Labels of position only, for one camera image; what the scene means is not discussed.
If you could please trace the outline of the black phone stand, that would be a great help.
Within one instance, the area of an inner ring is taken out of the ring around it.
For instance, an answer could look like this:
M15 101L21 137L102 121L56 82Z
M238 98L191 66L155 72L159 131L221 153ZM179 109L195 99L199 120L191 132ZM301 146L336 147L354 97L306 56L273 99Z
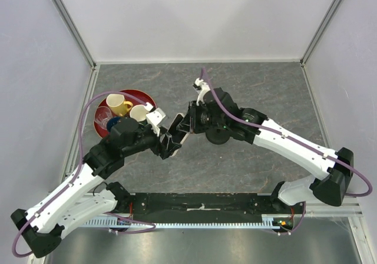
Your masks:
M210 128L205 132L206 139L215 145L222 145L230 139L230 133L223 128Z

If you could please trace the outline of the smartphone with cream case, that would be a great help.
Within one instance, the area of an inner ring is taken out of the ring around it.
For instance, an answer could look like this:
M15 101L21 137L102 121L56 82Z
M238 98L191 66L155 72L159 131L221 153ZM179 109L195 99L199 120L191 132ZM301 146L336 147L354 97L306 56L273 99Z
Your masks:
M184 121L184 114L178 113L166 132L167 153L169 157L174 157L181 149L189 133L180 129L180 124Z

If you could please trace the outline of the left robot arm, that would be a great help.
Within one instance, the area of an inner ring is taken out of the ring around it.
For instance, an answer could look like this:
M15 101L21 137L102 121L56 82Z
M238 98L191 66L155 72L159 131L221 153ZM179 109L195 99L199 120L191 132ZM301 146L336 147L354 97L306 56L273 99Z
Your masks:
M81 204L76 202L89 189L101 184L122 168L124 159L151 150L166 159L180 147L187 134L178 130L184 118L178 113L169 128L161 126L163 113L158 108L144 119L122 117L90 151L81 156L77 168L45 199L28 210L17 209L11 219L36 258L50 254L81 224L96 215L125 212L130 195L119 183L109 184L98 196Z

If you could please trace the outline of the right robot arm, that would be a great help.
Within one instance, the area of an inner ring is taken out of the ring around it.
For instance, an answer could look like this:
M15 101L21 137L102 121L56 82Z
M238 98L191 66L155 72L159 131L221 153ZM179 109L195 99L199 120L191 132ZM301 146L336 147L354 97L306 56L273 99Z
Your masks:
M296 181L281 181L271 198L271 209L285 212L290 206L318 199L340 206L348 189L353 152L345 147L336 151L312 143L275 123L265 114L240 108L221 88L210 91L207 84L193 85L198 98L192 101L179 128L188 133L204 133L212 144L221 145L230 138L274 151L298 164L309 176Z

